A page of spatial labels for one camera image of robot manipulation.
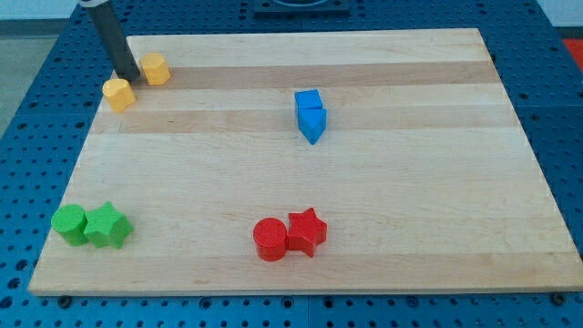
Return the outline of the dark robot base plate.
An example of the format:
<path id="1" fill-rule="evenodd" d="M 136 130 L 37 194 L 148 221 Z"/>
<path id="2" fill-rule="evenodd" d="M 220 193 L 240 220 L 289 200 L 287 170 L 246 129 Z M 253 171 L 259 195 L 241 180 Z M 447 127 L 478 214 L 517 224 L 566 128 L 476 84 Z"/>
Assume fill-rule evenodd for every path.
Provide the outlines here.
<path id="1" fill-rule="evenodd" d="M 348 0 L 253 0 L 253 17 L 349 15 Z"/>

